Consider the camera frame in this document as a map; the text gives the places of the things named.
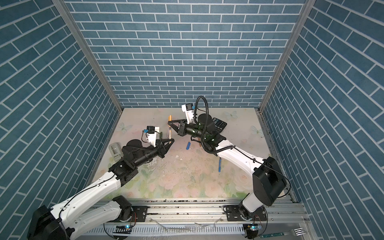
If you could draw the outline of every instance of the table surface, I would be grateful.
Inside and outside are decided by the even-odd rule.
[[[227,122],[221,133],[230,142],[258,157],[267,158],[270,152],[253,108],[210,108],[213,118]],[[165,137],[168,132],[168,116],[173,120],[185,119],[181,108],[125,108],[109,144],[125,146],[132,139],[140,139],[147,126],[159,126]],[[233,163],[222,159],[218,172],[219,157],[206,153],[190,136],[178,136],[172,130],[174,144],[162,159],[155,159],[139,167],[139,173],[127,184],[106,196],[126,198],[228,198],[245,197],[252,191],[252,177]],[[101,177],[114,164],[107,149],[95,173]]]

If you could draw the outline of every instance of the blue brick wall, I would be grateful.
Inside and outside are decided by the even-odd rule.
[[[259,106],[303,2],[66,1],[124,107]]]
[[[384,239],[383,13],[317,0],[265,108],[320,239]]]
[[[84,187],[117,114],[50,0],[0,1],[0,239]]]

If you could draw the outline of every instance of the blue marker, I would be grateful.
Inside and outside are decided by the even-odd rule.
[[[221,169],[221,158],[218,159],[218,172],[220,172]]]

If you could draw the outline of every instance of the black calculator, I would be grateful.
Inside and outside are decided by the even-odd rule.
[[[221,133],[224,130],[224,128],[227,125],[227,123],[223,122],[223,121],[221,121],[220,119],[217,119],[217,118],[213,118],[212,120],[215,122],[215,132],[216,133]]]

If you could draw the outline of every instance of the fork handle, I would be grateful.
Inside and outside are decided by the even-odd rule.
[[[284,236],[283,232],[278,232],[278,233],[270,233],[270,234],[263,234],[260,235],[260,238],[266,238],[266,237],[278,237],[278,236]]]

